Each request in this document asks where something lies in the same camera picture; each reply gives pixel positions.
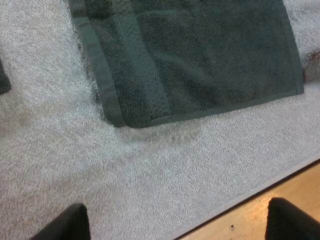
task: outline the floor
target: floor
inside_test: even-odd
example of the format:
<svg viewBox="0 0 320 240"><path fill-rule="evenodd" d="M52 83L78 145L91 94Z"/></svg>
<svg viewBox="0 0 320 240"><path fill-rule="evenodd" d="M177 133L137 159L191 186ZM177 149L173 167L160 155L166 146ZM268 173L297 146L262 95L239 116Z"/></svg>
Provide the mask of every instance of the floor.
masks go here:
<svg viewBox="0 0 320 240"><path fill-rule="evenodd" d="M320 163L207 223L182 240L263 240L268 203L282 197L320 221Z"/></svg>

